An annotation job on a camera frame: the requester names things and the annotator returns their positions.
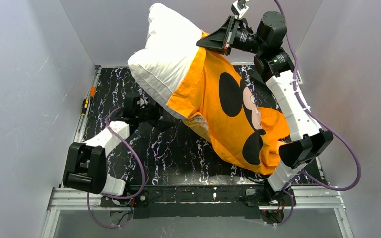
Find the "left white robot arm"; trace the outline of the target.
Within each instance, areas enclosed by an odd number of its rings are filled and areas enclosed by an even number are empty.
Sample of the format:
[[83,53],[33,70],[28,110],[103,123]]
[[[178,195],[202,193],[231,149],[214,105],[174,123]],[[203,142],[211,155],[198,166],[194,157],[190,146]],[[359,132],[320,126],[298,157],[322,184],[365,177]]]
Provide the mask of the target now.
[[[174,123],[161,120],[163,108],[158,103],[149,103],[138,94],[128,94],[124,104],[105,118],[106,128],[91,139],[70,145],[63,175],[63,185],[109,198],[126,200],[140,195],[145,186],[145,170],[141,159],[127,143],[129,138],[144,123],[164,132]],[[106,172],[107,157],[119,145],[124,144],[134,155],[142,175],[139,190],[125,196],[126,182]]]

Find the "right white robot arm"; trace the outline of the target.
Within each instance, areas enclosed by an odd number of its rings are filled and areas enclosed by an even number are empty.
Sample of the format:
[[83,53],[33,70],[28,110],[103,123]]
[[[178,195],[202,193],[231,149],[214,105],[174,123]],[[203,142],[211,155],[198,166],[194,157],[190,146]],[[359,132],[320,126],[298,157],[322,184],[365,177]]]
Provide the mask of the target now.
[[276,11],[266,12],[256,32],[244,28],[245,19],[229,16],[215,32],[197,41],[197,46],[228,55],[232,48],[254,54],[254,80],[264,83],[275,97],[289,126],[291,142],[280,146],[281,158],[264,189],[270,194],[286,189],[306,164],[320,155],[333,140],[318,122],[309,116],[307,106],[298,101],[297,81],[289,55],[281,47],[287,33],[284,16]]

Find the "orange printed pillowcase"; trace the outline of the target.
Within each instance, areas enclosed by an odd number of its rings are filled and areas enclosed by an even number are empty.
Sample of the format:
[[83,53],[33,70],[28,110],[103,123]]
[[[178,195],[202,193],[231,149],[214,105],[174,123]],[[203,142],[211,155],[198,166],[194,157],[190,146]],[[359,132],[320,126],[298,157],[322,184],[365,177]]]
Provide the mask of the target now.
[[246,82],[223,55],[196,47],[189,70],[166,105],[207,137],[222,160],[262,175],[278,166],[288,123],[280,111],[256,105]]

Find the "white pillow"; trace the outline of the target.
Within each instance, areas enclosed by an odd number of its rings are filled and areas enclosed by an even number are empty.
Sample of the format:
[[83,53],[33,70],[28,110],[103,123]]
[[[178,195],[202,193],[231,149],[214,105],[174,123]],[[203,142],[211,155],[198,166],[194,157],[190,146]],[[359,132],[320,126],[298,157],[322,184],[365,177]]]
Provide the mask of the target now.
[[175,118],[184,119],[167,102],[192,65],[202,30],[161,3],[150,7],[148,22],[146,45],[129,58],[129,69],[152,99]]

